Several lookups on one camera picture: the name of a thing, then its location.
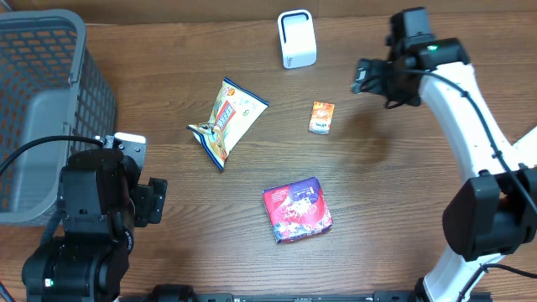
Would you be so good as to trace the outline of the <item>small orange noodle packet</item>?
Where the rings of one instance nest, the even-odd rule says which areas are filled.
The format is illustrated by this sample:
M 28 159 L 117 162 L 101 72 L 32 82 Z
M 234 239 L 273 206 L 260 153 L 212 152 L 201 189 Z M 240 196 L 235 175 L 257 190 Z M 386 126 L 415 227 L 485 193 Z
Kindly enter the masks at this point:
M 308 130 L 312 133 L 328 134 L 335 105 L 327 102 L 314 102 Z

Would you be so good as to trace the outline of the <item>yellow snack chip bag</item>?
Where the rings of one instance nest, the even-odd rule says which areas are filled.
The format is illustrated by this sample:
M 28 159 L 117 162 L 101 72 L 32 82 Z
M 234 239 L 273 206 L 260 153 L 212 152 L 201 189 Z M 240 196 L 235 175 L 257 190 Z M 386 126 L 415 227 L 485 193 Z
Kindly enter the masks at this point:
M 225 77 L 207 122 L 187 126 L 219 170 L 269 103 Z

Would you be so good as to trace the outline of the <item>red purple pad package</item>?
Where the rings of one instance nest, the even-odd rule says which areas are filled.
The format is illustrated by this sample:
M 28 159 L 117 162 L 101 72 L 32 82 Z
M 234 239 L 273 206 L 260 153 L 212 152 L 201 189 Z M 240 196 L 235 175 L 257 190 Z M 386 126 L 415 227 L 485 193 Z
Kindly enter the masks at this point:
M 326 232 L 333 224 L 316 177 L 264 190 L 263 203 L 277 243 Z

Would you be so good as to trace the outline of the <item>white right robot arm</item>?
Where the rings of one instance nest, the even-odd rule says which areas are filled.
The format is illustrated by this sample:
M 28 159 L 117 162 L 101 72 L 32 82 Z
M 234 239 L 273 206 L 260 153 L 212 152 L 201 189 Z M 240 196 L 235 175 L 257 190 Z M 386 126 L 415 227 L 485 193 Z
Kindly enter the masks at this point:
M 447 246 L 412 301 L 468 301 L 481 277 L 536 234 L 536 165 L 503 135 L 458 39 L 393 48 L 361 59 L 352 87 L 388 109 L 424 103 L 456 159 L 461 188 L 442 214 Z

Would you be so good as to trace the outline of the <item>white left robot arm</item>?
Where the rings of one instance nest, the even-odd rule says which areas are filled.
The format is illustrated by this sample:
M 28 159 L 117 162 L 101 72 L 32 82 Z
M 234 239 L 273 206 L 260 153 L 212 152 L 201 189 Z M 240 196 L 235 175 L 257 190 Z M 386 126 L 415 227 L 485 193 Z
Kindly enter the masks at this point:
M 22 280 L 29 301 L 114 301 L 129 268 L 134 230 L 162 219 L 168 187 L 118 149 L 71 156 L 60 172 L 57 209 L 64 234 L 40 243 Z

